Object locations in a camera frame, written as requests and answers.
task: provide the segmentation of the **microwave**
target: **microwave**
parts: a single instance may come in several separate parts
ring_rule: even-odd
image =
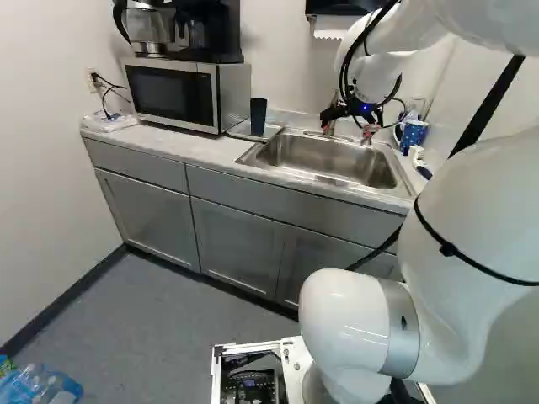
[[[250,116],[251,66],[122,60],[136,117],[219,135]]]

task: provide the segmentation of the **sink basin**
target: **sink basin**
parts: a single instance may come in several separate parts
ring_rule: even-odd
[[[392,148],[359,141],[288,130],[265,145],[256,145],[238,163],[315,183],[410,198]]]

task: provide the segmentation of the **black cup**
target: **black cup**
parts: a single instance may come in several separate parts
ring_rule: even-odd
[[[251,135],[262,136],[266,129],[266,98],[251,98]]]

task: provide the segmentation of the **baseboard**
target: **baseboard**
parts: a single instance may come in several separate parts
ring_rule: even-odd
[[[271,301],[265,300],[258,296],[253,296],[249,294],[246,290],[239,289],[238,287],[232,284],[227,284],[225,282],[220,281],[219,279],[214,279],[204,274],[197,274],[196,272],[190,271],[175,263],[171,263],[165,259],[151,255],[149,252],[143,252],[142,250],[139,250],[136,247],[127,246],[127,250],[129,251],[129,253],[136,255],[139,258],[146,259],[147,261],[153,262],[159,265],[160,267],[164,267],[176,274],[185,276],[189,279],[195,280],[197,282],[202,282],[213,288],[222,290],[223,292],[228,293],[229,295],[234,295],[239,299],[248,301],[249,303],[252,303],[256,306],[260,306],[265,310],[273,311],[275,314],[286,317],[294,322],[298,321],[297,310],[283,307],[277,303],[273,303]]]
[[[9,341],[7,341],[0,348],[0,353],[11,358],[17,355],[35,338],[36,335],[59,316],[66,307],[73,303],[86,290],[91,288],[93,284],[118,263],[126,253],[127,247],[125,244],[116,248],[108,257],[93,267],[93,269],[85,274],[80,280],[75,282],[71,288],[50,303],[40,314],[24,326],[22,330],[17,332]]]

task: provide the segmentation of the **metal rack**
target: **metal rack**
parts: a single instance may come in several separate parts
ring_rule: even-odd
[[[221,380],[231,367],[243,369],[261,358],[272,355],[280,364],[277,373],[284,376],[288,404],[304,404],[301,392],[302,379],[312,363],[312,357],[301,337],[283,338],[263,343],[229,343],[213,347],[211,356],[211,404],[221,404]],[[417,392],[426,404],[436,404],[430,389],[423,383],[416,385]],[[401,380],[393,380],[392,399],[395,404],[417,402],[410,397]],[[279,385],[275,383],[275,404],[279,403]]]

